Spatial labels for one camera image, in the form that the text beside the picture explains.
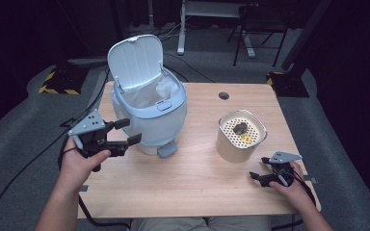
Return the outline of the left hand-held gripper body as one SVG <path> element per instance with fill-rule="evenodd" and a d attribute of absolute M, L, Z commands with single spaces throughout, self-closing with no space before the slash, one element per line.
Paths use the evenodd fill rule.
<path fill-rule="evenodd" d="M 107 135 L 115 129 L 115 121 L 106 122 L 98 110 L 93 110 L 68 131 L 79 152 L 89 158 L 101 150 L 110 150 L 112 157 L 123 156 L 127 141 L 108 141 Z"/>

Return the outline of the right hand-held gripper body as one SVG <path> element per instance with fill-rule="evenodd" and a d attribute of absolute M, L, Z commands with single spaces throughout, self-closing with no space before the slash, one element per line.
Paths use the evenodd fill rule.
<path fill-rule="evenodd" d="M 269 165 L 272 174 L 262 176 L 262 187 L 268 187 L 269 183 L 276 181 L 282 186 L 289 187 L 294 181 L 294 171 L 290 163 L 300 160 L 302 156 L 300 154 L 291 154 L 287 152 L 277 151 L 272 157 L 270 157 Z"/>

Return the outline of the white pedal trash can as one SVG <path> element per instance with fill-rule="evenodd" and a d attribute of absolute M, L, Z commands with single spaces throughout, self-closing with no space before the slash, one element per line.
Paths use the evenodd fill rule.
<path fill-rule="evenodd" d="M 187 116 L 187 91 L 175 74 L 164 67 L 163 46 L 154 35 L 141 35 L 118 42 L 108 52 L 108 65 L 114 79 L 111 97 L 116 117 L 129 118 L 123 129 L 128 136 L 142 134 L 138 147 L 147 155 L 170 157 Z M 133 108 L 122 94 L 158 77 L 171 77 L 179 90 L 170 99 L 147 108 Z"/>

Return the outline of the person's right hand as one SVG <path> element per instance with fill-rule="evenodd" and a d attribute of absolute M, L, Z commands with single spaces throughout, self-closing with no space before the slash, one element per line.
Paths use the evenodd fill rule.
<path fill-rule="evenodd" d="M 277 182 L 270 182 L 269 186 L 286 197 L 287 201 L 303 216 L 317 208 L 298 180 L 294 180 L 290 187 L 282 186 Z"/>

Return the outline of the person's left hand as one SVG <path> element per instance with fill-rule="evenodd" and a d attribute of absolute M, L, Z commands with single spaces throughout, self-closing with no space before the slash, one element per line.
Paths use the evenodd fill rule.
<path fill-rule="evenodd" d="M 111 156 L 110 150 L 102 150 L 90 158 L 84 158 L 78 151 L 73 138 L 68 138 L 62 158 L 59 183 L 70 190 L 79 190 L 93 169 Z"/>

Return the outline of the beige container with perforated strainer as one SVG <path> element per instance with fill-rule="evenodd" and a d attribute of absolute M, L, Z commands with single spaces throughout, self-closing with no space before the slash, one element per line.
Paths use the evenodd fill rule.
<path fill-rule="evenodd" d="M 246 122 L 248 131 L 242 135 L 236 135 L 233 128 L 236 124 Z M 257 117 L 248 110 L 236 110 L 223 115 L 219 119 L 216 149 L 220 156 L 231 163 L 243 163 L 247 161 L 259 144 L 267 138 L 267 129 Z M 252 138 L 252 143 L 244 143 L 243 135 Z"/>

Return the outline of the dark food scrap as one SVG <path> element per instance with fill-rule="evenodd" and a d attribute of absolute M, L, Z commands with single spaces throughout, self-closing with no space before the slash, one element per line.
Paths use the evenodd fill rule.
<path fill-rule="evenodd" d="M 236 124 L 233 128 L 233 132 L 236 135 L 242 135 L 248 131 L 248 124 L 246 122 L 241 122 L 239 124 Z"/>

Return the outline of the stand base with yellow-black stripes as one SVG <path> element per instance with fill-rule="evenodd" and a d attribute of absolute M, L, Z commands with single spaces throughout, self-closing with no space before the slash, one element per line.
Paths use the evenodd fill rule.
<path fill-rule="evenodd" d="M 46 76 L 39 93 L 78 95 L 89 70 L 69 62 L 55 64 Z"/>

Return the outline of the white plastic trash bag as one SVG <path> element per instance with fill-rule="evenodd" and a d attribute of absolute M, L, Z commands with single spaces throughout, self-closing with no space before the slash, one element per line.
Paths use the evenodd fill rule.
<path fill-rule="evenodd" d="M 158 77 L 144 85 L 126 90 L 122 96 L 133 108 L 147 108 L 155 103 L 170 99 L 179 90 L 176 82 L 167 76 Z"/>

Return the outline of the person's legs in beige pants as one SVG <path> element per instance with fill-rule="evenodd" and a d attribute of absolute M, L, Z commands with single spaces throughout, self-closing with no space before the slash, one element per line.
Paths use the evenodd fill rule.
<path fill-rule="evenodd" d="M 133 218 L 130 231 L 271 231 L 267 216 Z"/>

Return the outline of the black stand with striped base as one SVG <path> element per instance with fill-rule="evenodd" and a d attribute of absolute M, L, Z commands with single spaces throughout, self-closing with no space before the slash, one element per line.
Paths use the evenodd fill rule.
<path fill-rule="evenodd" d="M 309 97 L 302 76 L 314 59 L 317 50 L 314 45 L 309 44 L 309 41 L 331 1 L 321 0 L 315 8 L 297 41 L 283 61 L 281 65 L 283 72 L 274 71 L 267 74 L 267 84 L 273 88 L 277 97 Z"/>

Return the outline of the black chair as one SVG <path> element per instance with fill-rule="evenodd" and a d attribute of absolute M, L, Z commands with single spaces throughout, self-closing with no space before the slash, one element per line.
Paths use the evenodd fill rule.
<path fill-rule="evenodd" d="M 233 35 L 237 35 L 233 65 L 237 64 L 239 50 L 241 48 L 276 49 L 277 53 L 273 62 L 273 65 L 276 65 L 288 31 L 285 19 L 279 10 L 270 2 L 247 0 L 247 3 L 238 9 L 238 15 L 237 24 L 227 39 L 227 42 L 230 42 Z M 281 34 L 278 46 L 265 46 L 265 43 L 273 34 Z M 248 35 L 266 35 L 267 37 L 259 45 L 252 45 L 251 43 L 245 44 L 244 42 L 245 36 Z"/>

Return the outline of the white desk frame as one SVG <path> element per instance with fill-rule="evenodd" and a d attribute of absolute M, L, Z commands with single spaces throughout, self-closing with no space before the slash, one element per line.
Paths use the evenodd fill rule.
<path fill-rule="evenodd" d="M 176 53 L 178 55 L 185 53 L 186 19 L 188 16 L 237 18 L 239 16 L 238 9 L 241 6 L 242 3 L 181 0 L 180 31 Z"/>

